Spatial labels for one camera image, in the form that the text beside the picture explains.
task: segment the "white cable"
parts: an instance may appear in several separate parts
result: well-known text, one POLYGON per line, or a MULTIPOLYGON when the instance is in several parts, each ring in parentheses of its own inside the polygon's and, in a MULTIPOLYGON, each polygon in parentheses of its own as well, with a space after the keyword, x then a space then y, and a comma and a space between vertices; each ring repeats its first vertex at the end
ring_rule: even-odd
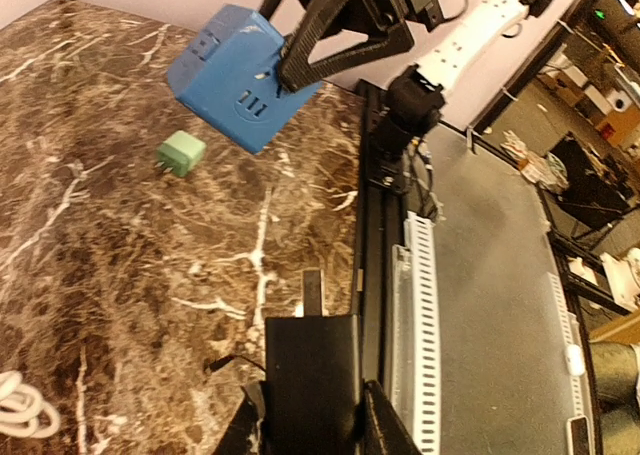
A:
POLYGON ((22 383, 20 372, 0 373, 0 433, 19 438, 46 438, 60 428, 60 414, 40 392, 22 383), (40 426, 44 413, 49 425, 40 426))

